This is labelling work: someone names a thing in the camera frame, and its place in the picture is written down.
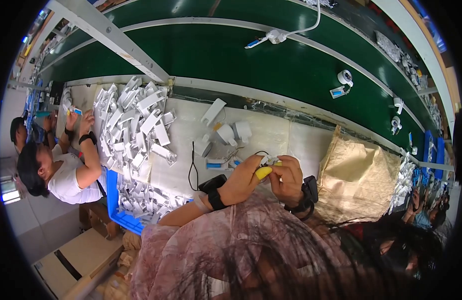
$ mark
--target blue battery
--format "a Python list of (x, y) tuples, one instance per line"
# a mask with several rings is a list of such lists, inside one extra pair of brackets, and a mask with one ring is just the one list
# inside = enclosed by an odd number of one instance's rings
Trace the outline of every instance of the blue battery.
[(210, 163), (206, 163), (206, 168), (219, 168), (221, 167), (221, 164), (210, 164)]

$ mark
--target woman's right hand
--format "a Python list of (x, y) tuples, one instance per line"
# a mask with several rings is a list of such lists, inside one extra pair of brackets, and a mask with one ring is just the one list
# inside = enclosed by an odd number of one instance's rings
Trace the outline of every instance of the woman's right hand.
[(224, 185), (217, 189), (224, 205), (231, 206), (249, 198), (260, 181), (254, 172), (262, 159), (262, 155), (251, 155), (240, 163)]
[(89, 129), (94, 124), (94, 115), (93, 110), (90, 109), (83, 114), (81, 119), (81, 124), (79, 126), (79, 136), (83, 136), (89, 133)]
[(282, 161), (282, 165), (270, 166), (273, 169), (269, 174), (271, 190), (279, 201), (289, 207), (296, 207), (304, 197), (299, 160), (289, 155), (279, 155), (277, 158)]

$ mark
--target hand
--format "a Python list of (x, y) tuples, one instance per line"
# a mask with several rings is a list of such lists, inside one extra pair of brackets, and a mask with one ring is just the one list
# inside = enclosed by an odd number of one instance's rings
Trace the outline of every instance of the hand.
[(261, 155), (252, 155), (240, 163), (232, 172), (228, 181), (217, 189), (224, 205), (230, 206), (246, 201), (259, 183), (254, 172), (263, 159)]
[(277, 158), (282, 161), (282, 165), (270, 166), (273, 169), (269, 174), (271, 190), (279, 201), (289, 207), (296, 207), (304, 197), (301, 191), (302, 171), (299, 161), (289, 155), (281, 155)]
[(70, 112), (69, 115), (66, 117), (66, 129), (72, 131), (76, 120), (78, 120), (78, 114), (75, 112)]
[(50, 116), (44, 117), (43, 128), (45, 131), (51, 131), (52, 129), (52, 120)]
[(81, 125), (79, 126), (79, 136), (83, 136), (89, 133), (89, 129), (94, 124), (93, 110), (90, 109), (83, 114)]
[(419, 208), (419, 191), (414, 189), (411, 196), (411, 201), (409, 201), (408, 212), (414, 214), (414, 209)]

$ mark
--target white t-shirt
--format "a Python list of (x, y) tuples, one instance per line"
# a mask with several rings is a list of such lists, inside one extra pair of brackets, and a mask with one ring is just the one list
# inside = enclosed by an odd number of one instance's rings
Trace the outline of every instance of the white t-shirt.
[[(82, 204), (101, 199), (103, 195), (96, 182), (84, 189), (79, 187), (76, 169), (84, 165), (81, 159), (72, 153), (63, 154), (59, 144), (56, 144), (52, 149), (52, 155), (53, 161), (63, 161), (61, 167), (48, 182), (48, 190), (53, 195), (69, 204)], [(101, 169), (101, 176), (97, 180), (106, 191), (106, 169), (103, 167)]]

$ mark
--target pink floral shirt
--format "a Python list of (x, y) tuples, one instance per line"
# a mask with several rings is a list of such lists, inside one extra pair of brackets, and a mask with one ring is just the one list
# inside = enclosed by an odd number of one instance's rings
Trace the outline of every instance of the pink floral shirt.
[[(202, 255), (210, 257), (214, 262), (213, 274), (223, 274), (221, 263), (222, 249), (235, 247), (236, 262), (241, 262), (246, 249), (251, 250), (259, 258), (262, 250), (260, 238), (252, 234), (257, 228), (265, 232), (270, 240), (275, 241), (277, 249), (285, 263), (294, 267), (305, 277), (312, 275), (314, 269), (323, 268), (324, 262), (317, 255), (315, 259), (306, 260), (303, 249), (290, 249), (291, 240), (280, 222), (274, 221), (278, 216), (299, 221), (294, 215), (285, 211), (282, 206), (264, 195), (254, 192), (247, 201), (204, 214), (182, 227), (148, 225), (144, 228), (142, 248), (132, 276), (130, 296), (132, 299), (167, 299), (183, 275), (194, 271), (196, 260)], [(348, 261), (340, 250), (340, 241), (335, 235), (319, 234), (305, 226), (326, 251), (335, 267), (347, 265)], [(238, 263), (241, 278), (246, 278), (251, 270), (247, 264)], [(213, 296), (226, 292), (227, 283), (215, 279), (212, 284)]]

